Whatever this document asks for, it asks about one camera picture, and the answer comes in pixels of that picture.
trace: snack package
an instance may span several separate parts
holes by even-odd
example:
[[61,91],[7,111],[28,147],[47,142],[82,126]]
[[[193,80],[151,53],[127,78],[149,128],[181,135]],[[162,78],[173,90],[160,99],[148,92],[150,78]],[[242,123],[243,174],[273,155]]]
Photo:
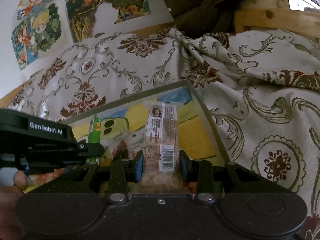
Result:
[[177,104],[146,102],[145,173],[176,173],[179,168]]

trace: green cartoon character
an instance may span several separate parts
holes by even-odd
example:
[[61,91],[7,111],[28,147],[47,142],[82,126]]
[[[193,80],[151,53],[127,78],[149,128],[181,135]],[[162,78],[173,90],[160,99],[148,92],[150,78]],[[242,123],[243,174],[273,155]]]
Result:
[[37,49],[46,52],[61,36],[58,8],[52,4],[34,17],[32,28]]

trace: metal bolt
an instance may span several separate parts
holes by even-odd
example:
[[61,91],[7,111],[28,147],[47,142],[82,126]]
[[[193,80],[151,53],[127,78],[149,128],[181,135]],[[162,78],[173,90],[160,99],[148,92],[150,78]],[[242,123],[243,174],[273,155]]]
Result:
[[164,199],[158,199],[158,204],[160,204],[160,205],[165,204],[165,200]]
[[200,193],[197,198],[201,201],[210,201],[213,199],[213,196],[210,193]]
[[121,202],[125,200],[125,195],[122,193],[114,193],[110,196],[110,199],[114,202]]

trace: black device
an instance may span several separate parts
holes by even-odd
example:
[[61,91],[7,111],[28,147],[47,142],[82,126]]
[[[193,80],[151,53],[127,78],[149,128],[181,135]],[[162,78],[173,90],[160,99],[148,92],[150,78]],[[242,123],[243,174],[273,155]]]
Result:
[[0,168],[15,167],[26,174],[83,165],[104,153],[98,143],[77,142],[68,125],[11,109],[0,109],[0,140]]
[[[63,163],[79,157],[81,147],[68,126],[11,111],[0,111],[0,120],[0,130],[10,131],[7,140],[16,136],[24,142],[21,149],[38,140],[40,145],[50,144],[42,161]],[[50,139],[31,130],[31,122],[39,124],[41,132],[45,127],[47,132],[49,127],[64,132],[53,131]],[[25,136],[33,139],[31,144]],[[70,146],[73,156],[62,145]],[[142,167],[142,151],[133,160],[127,151],[118,151],[111,166],[86,163],[25,194],[16,205],[23,240],[302,240],[298,231],[307,216],[302,198],[236,163],[215,167],[206,160],[190,160],[180,151],[183,181],[197,182],[193,196],[130,194],[127,183],[141,180]],[[108,181],[103,198],[98,196],[101,181]]]

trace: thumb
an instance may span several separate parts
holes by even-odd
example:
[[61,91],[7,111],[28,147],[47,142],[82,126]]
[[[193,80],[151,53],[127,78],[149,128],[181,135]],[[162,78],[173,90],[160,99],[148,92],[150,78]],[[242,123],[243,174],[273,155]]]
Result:
[[23,171],[17,171],[13,176],[13,183],[20,190],[24,191],[28,187],[28,180]]

